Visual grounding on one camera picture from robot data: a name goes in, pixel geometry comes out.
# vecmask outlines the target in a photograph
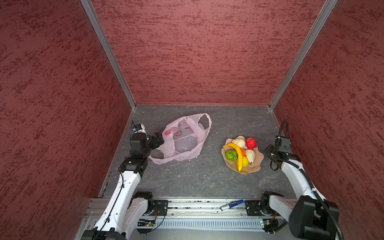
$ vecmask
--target beige plate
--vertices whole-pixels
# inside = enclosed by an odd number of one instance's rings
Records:
[[[243,136],[238,136],[237,138],[242,138],[245,140],[245,137]],[[233,141],[233,139],[231,138],[228,138],[227,141],[225,142],[225,145],[227,145],[228,143],[231,143]],[[225,161],[225,164],[230,168],[232,169],[233,171],[236,171],[236,172],[239,172],[238,171],[238,167],[237,167],[237,164],[236,164],[236,161],[229,161],[226,157],[225,157],[225,153],[230,150],[230,149],[233,149],[232,147],[223,147],[221,149],[221,154],[223,155],[223,158],[224,158],[224,161]],[[255,154],[256,154],[256,157],[255,157],[255,160],[253,161],[252,164],[248,164],[248,166],[246,167],[243,167],[243,169],[240,171],[241,174],[248,174],[248,173],[251,173],[251,172],[257,172],[260,170],[260,163],[262,162],[262,160],[264,159],[264,154],[262,154],[261,152],[259,152],[259,150],[257,148],[254,148],[252,149]]]

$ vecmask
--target red patterned panel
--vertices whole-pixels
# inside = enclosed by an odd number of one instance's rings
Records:
[[[0,238],[73,239],[130,106],[79,0],[0,3]]]
[[[269,104],[324,0],[94,0],[137,103]]]
[[[384,239],[384,2],[339,0],[275,112],[346,239]]]

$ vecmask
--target pink plastic bag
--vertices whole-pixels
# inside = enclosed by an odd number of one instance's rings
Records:
[[[206,115],[209,127],[204,129],[199,120]],[[163,164],[172,160],[183,161],[200,155],[204,141],[211,130],[212,121],[207,113],[200,113],[181,117],[166,126],[162,135],[164,144],[156,148],[164,154],[164,159],[149,156],[156,164]]]

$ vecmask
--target green fruit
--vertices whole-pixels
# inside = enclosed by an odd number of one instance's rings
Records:
[[[237,158],[238,158],[238,155],[237,155],[237,152],[236,150],[228,150],[226,153],[225,153],[225,157],[229,160],[229,161],[236,161]]]

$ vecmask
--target marker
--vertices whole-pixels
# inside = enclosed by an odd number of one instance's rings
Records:
[[[224,211],[224,210],[230,209],[234,206],[237,206],[239,204],[242,204],[243,202],[244,202],[243,199],[240,199],[240,200],[234,201],[234,202],[230,202],[229,204],[225,204],[224,206],[221,206],[220,209],[221,209],[221,211]]]

